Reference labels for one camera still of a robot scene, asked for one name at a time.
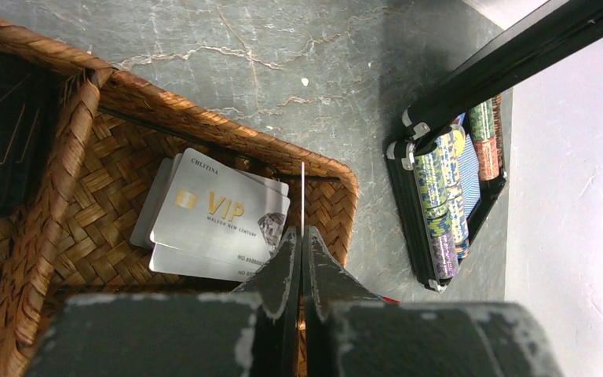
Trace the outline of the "silver VIP credit card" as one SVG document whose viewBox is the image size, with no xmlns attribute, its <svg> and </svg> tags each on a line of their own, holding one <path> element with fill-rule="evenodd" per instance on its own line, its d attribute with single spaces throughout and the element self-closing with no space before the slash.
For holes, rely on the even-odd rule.
<svg viewBox="0 0 603 377">
<path fill-rule="evenodd" d="M 301 162 L 301 199 L 300 199 L 300 228 L 301 228 L 301 237 L 305 235 L 305 162 L 302 160 Z"/>
</svg>

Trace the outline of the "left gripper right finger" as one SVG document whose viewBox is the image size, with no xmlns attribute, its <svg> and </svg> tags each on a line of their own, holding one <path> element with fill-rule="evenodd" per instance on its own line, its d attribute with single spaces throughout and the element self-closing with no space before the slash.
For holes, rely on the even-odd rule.
<svg viewBox="0 0 603 377">
<path fill-rule="evenodd" d="M 543 327 L 510 302 L 391 303 L 302 231 L 311 376 L 559 376 Z"/>
</svg>

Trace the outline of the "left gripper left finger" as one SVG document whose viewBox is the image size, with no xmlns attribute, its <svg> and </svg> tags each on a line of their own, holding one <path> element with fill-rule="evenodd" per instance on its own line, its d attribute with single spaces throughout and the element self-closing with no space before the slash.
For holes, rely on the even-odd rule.
<svg viewBox="0 0 603 377">
<path fill-rule="evenodd" d="M 294 376 L 302 231 L 228 293 L 69 298 L 28 376 Z"/>
</svg>

